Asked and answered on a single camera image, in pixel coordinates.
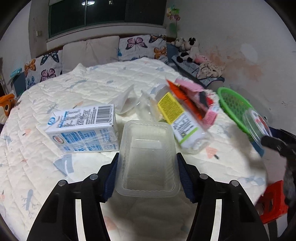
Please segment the grey gloved right hand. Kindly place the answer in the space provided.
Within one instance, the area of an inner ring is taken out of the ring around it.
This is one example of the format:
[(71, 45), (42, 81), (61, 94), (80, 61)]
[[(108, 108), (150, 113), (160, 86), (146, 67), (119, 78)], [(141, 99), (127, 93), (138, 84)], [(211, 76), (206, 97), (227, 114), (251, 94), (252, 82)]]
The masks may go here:
[(283, 179), (283, 193), (285, 195), (285, 203), (292, 207), (295, 204), (295, 159), (287, 159)]

